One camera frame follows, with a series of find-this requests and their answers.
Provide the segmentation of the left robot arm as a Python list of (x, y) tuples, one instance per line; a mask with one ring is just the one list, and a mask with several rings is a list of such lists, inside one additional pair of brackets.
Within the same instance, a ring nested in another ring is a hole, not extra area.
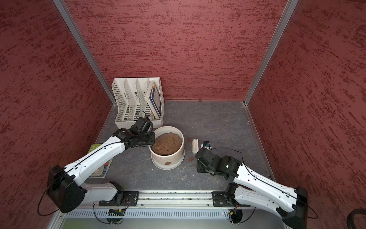
[(122, 205), (127, 198), (118, 183), (86, 184), (85, 181), (116, 155), (134, 147), (150, 147), (154, 140), (153, 123), (148, 118), (140, 117), (129, 129), (121, 128), (114, 132), (91, 153), (65, 167), (55, 166), (50, 169), (45, 194), (62, 213), (97, 201)]

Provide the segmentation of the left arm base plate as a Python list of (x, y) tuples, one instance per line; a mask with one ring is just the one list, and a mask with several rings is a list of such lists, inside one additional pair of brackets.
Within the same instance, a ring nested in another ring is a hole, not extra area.
[(117, 191), (110, 201), (99, 201), (101, 207), (136, 207), (139, 191)]

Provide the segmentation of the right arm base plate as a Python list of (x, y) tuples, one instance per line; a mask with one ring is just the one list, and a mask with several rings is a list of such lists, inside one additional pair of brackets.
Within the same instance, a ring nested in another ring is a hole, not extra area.
[(214, 207), (249, 207), (250, 205), (242, 205), (237, 203), (234, 199), (226, 198), (224, 191), (213, 191), (212, 200)]

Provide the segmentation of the white blue scrub brush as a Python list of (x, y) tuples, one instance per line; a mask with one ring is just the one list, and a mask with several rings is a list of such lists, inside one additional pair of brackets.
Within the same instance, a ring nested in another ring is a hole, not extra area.
[(194, 155), (196, 155), (198, 151), (199, 151), (199, 142), (198, 142), (198, 139), (193, 139), (192, 140), (192, 153)]

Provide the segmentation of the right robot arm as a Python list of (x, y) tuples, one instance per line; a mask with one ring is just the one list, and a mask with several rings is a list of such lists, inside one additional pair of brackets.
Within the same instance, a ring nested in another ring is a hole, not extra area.
[(308, 193), (270, 180), (231, 156), (219, 157), (207, 148), (194, 149), (198, 173), (219, 176), (230, 183), (223, 193), (228, 204), (249, 205), (278, 216), (292, 229), (307, 228)]

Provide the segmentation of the white ceramic pot with mud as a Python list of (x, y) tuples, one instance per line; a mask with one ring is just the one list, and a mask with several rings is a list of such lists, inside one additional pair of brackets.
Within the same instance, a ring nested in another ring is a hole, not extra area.
[(185, 158), (185, 139), (183, 133), (171, 126), (164, 126), (154, 131), (155, 142), (149, 148), (153, 164), (162, 170), (178, 167)]

